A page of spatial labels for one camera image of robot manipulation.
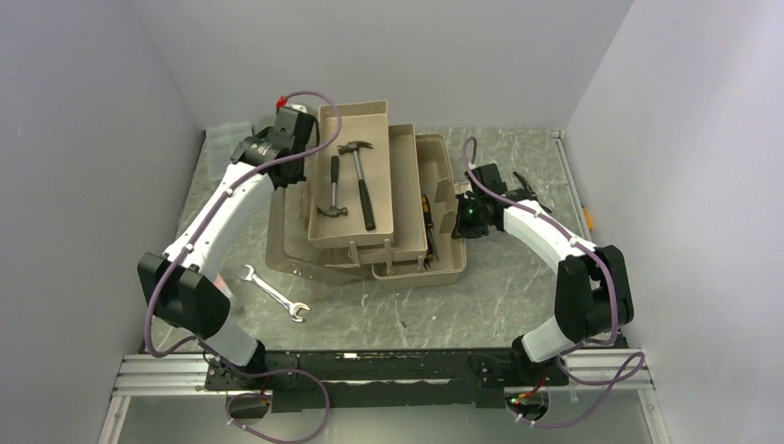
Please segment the black yellow handled screwdriver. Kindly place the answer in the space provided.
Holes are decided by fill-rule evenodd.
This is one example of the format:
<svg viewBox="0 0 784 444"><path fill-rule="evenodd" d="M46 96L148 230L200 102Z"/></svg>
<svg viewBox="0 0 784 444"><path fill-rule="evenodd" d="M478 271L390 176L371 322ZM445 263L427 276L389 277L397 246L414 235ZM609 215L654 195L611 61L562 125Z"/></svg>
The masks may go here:
<svg viewBox="0 0 784 444"><path fill-rule="evenodd" d="M433 233L434 221L432 219L431 204L428 197L422 194L422 208L423 208L423 223L425 226L425 236L427 241L427 254L425 258L425 267L429 268L430 264L438 257L437 249L435 246L435 236Z"/></svg>

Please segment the translucent brown tool box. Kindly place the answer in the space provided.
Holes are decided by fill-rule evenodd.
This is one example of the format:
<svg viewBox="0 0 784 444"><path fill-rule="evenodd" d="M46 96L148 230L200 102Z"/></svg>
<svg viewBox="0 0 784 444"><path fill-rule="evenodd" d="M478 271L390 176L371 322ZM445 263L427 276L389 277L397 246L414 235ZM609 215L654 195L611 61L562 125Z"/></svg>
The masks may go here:
<svg viewBox="0 0 784 444"><path fill-rule="evenodd" d="M457 282L467 265L452 235L462 186L445 138L392 124L384 101L323 105L316 124L325 148L305 160L303 182L272 197L267 267L335 285Z"/></svg>

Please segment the claw hammer yellow black handle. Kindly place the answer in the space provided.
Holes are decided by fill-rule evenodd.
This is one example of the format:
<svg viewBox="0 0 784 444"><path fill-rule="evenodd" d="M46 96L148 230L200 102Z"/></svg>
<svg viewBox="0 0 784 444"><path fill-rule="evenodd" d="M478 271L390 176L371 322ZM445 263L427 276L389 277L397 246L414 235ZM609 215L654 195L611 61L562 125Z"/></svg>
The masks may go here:
<svg viewBox="0 0 784 444"><path fill-rule="evenodd" d="M346 216L349 211L347 207L339 207L337 205L337 183L339 179L339 156L332 155L330 158L330 205L328 208L323 209L317 207L317 213L321 216L327 217L340 217Z"/></svg>

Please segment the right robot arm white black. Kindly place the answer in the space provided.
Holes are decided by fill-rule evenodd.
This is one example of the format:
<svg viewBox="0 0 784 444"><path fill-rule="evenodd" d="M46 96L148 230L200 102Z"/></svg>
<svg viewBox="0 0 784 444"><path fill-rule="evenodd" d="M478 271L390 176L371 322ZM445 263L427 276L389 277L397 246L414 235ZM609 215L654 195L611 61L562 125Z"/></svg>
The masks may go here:
<svg viewBox="0 0 784 444"><path fill-rule="evenodd" d="M615 335L632 321L631 287L617 247L597 246L555 220L521 174L517 189L508 188L495 164L473 167L466 177L471 186L458 196L453 237L477 239L495 228L536 253L556 275L552 315L513 342L509 371L515 380L533 383L545 361L602 334Z"/></svg>

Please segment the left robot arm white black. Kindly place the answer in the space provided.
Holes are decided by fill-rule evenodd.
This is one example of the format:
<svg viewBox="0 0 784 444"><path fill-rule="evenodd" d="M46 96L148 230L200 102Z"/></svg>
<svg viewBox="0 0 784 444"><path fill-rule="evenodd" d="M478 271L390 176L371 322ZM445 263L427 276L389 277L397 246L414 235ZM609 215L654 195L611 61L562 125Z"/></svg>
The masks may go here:
<svg viewBox="0 0 784 444"><path fill-rule="evenodd" d="M264 345L232 317L235 298L219 277L228 250L261 200L304 178L300 156L311 141L316 117L304 105L283 105L271 127L239 142L214 194L163 253L146 253L137 269L148 305L145 345L153 349L152 321L189 331L229 365L245 389L267 370Z"/></svg>

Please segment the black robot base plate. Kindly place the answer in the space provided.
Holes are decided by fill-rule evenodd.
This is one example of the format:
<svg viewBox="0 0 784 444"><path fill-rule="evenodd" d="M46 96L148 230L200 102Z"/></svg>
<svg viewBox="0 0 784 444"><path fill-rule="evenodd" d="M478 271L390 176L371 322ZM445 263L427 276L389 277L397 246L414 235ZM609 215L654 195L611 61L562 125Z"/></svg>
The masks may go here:
<svg viewBox="0 0 784 444"><path fill-rule="evenodd" d="M554 362L526 367L509 348L268 351L273 375L247 377L212 360L209 392L259 392L275 413L471 404L502 408L516 393L567 386Z"/></svg>

